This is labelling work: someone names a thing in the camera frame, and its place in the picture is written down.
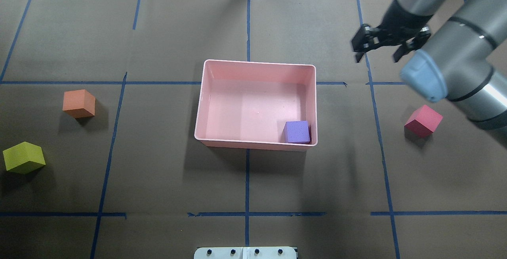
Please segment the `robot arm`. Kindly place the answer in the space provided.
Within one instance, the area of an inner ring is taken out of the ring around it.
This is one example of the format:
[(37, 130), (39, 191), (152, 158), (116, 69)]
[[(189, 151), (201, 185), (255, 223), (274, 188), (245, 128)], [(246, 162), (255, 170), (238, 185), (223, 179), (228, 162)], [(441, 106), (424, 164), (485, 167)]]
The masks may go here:
[(393, 0), (351, 45), (360, 61), (382, 46), (414, 51), (400, 78), (430, 102), (447, 99), (482, 130), (506, 128), (506, 78), (487, 57), (506, 39), (506, 0)]

